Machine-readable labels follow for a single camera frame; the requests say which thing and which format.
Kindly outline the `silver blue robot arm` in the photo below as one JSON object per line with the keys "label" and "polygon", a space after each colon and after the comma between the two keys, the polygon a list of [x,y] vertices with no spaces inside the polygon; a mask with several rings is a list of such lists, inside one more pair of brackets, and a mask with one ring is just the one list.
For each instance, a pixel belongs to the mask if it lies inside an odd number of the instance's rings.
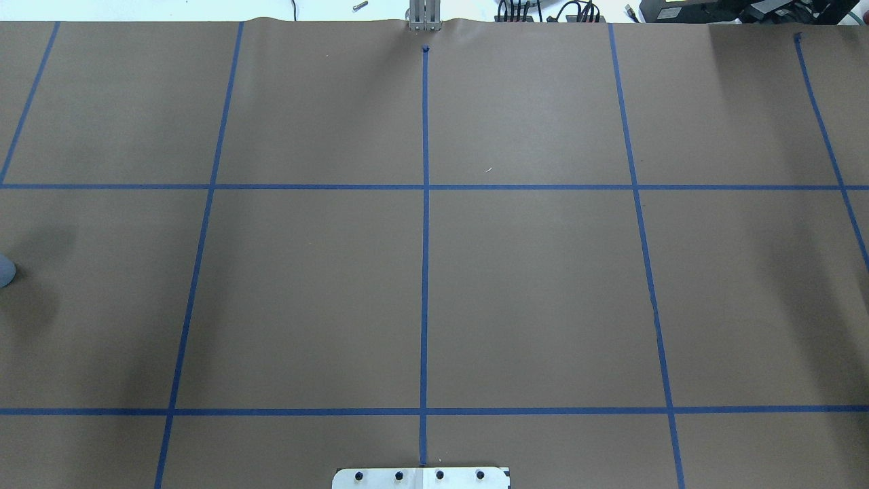
{"label": "silver blue robot arm", "polygon": [[18,269],[9,257],[0,254],[0,288],[9,285],[15,278]]}

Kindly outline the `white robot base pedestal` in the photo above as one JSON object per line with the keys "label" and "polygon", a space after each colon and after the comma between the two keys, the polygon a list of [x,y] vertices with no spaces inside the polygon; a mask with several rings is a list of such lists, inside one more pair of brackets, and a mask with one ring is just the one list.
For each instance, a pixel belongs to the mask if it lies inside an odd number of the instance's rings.
{"label": "white robot base pedestal", "polygon": [[376,467],[336,471],[332,488],[511,488],[502,467]]}

